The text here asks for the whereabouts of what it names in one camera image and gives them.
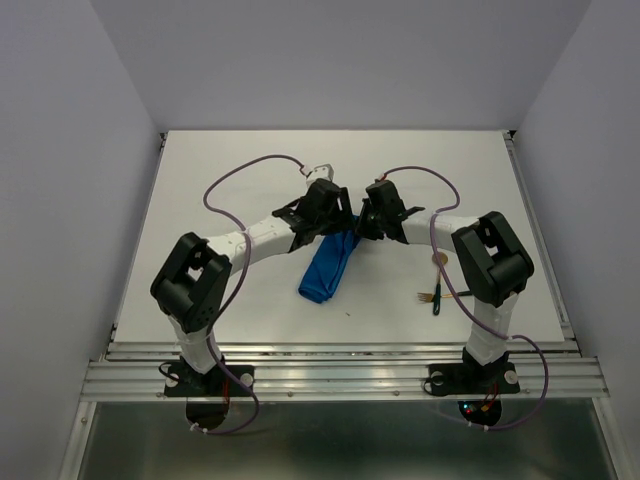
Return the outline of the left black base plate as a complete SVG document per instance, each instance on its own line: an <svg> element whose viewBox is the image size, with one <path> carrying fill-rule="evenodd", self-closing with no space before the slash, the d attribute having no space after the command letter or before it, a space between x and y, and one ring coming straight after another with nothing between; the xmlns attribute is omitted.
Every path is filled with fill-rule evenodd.
<svg viewBox="0 0 640 480"><path fill-rule="evenodd" d="M245 397L250 394L218 367L200 374L182 361L164 362L159 367L164 377L164 395L169 398Z"/></svg>

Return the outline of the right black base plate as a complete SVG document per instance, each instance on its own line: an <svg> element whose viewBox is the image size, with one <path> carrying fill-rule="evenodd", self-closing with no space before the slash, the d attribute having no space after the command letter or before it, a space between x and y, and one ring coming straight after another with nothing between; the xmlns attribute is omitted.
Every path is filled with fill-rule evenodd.
<svg viewBox="0 0 640 480"><path fill-rule="evenodd" d="M507 363L497 369L472 367L463 363L438 363L427 366L423 390L435 397L463 397L485 394L517 394L521 391L515 366Z"/></svg>

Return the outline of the gold spoon green handle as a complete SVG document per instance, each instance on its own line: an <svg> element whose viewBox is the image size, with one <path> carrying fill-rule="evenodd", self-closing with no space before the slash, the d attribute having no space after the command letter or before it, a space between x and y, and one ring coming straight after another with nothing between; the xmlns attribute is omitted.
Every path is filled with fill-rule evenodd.
<svg viewBox="0 0 640 480"><path fill-rule="evenodd" d="M444 252L439 252L438 255L432 256L432 262L437 266L437 277L436 277L436 286L434 293L436 294L436 299L433 302L432 313L434 316L438 316L440 314L441 309L441 299L439 295L442 293L442 269L439 264L436 262L436 258L439 258L440 263L445 265L448 262L448 257Z"/></svg>

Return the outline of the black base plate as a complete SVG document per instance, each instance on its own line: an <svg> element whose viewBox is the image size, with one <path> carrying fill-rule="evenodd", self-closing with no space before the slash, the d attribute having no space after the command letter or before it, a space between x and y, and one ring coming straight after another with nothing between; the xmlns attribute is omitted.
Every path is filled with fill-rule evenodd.
<svg viewBox="0 0 640 480"><path fill-rule="evenodd" d="M438 363L427 366L423 390L435 397L463 397L485 394L517 394L521 391L515 366L507 363L497 369L472 367L463 363Z"/></svg>
<svg viewBox="0 0 640 480"><path fill-rule="evenodd" d="M245 397L250 394L218 367L200 374L182 361L164 362L159 367L164 377L164 395L169 398Z"/></svg>

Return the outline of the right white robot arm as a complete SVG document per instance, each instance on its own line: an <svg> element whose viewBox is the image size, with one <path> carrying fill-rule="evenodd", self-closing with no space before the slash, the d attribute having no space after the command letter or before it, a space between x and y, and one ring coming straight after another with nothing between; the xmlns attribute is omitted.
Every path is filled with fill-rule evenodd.
<svg viewBox="0 0 640 480"><path fill-rule="evenodd" d="M408 209L389 180L377 181L365 192L358 235L456 255L474 300L472 309L459 304L472 321L462 360L429 366L430 393L479 394L504 382L504 374L513 369L506 349L512 312L534 273L533 261L504 215L492 211L478 218L457 217L423 207Z"/></svg>

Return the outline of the blue cloth napkin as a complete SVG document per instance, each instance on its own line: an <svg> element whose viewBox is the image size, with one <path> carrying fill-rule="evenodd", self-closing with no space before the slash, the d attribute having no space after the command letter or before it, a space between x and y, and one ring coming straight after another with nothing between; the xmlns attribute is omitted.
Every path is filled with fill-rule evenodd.
<svg viewBox="0 0 640 480"><path fill-rule="evenodd" d="M325 236L298 286L298 294L315 304L329 301L336 293L352 253L361 237L353 230Z"/></svg>

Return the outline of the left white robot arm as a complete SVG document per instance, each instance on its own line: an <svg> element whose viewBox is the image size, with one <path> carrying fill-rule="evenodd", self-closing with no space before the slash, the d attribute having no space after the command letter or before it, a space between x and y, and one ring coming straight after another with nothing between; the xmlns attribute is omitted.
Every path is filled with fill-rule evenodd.
<svg viewBox="0 0 640 480"><path fill-rule="evenodd" d="M249 267L277 255L295 252L318 236L352 230L355 220L348 189L326 179L311 183L305 195L246 226L217 237L182 235L150 287L150 294L174 328L181 366L160 369L171 387L190 383L199 393L215 392L222 374L222 354L213 327L239 293ZM236 289L225 293L239 274Z"/></svg>

